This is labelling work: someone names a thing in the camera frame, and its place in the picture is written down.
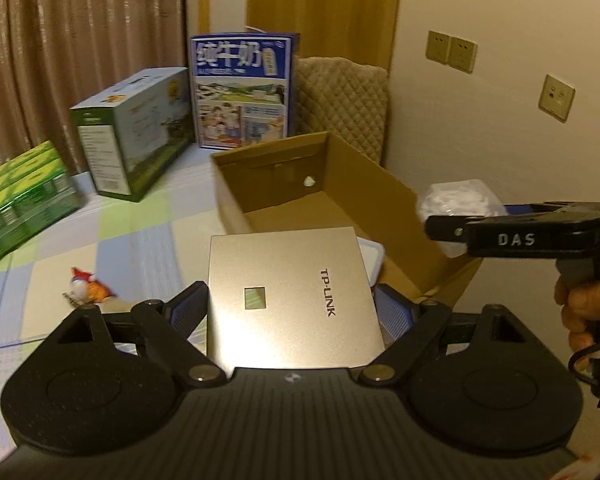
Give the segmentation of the person's right hand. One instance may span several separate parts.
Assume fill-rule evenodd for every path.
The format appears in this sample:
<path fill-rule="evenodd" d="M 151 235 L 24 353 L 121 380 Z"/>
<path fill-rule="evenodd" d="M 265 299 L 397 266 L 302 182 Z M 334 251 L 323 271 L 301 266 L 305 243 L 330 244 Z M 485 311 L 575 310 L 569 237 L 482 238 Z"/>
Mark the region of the person's right hand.
<path fill-rule="evenodd" d="M 560 317 L 569 332 L 570 349 L 578 352 L 592 346 L 590 327 L 600 321 L 600 281 L 569 287 L 563 278 L 558 278 L 554 299 L 562 307 Z"/>

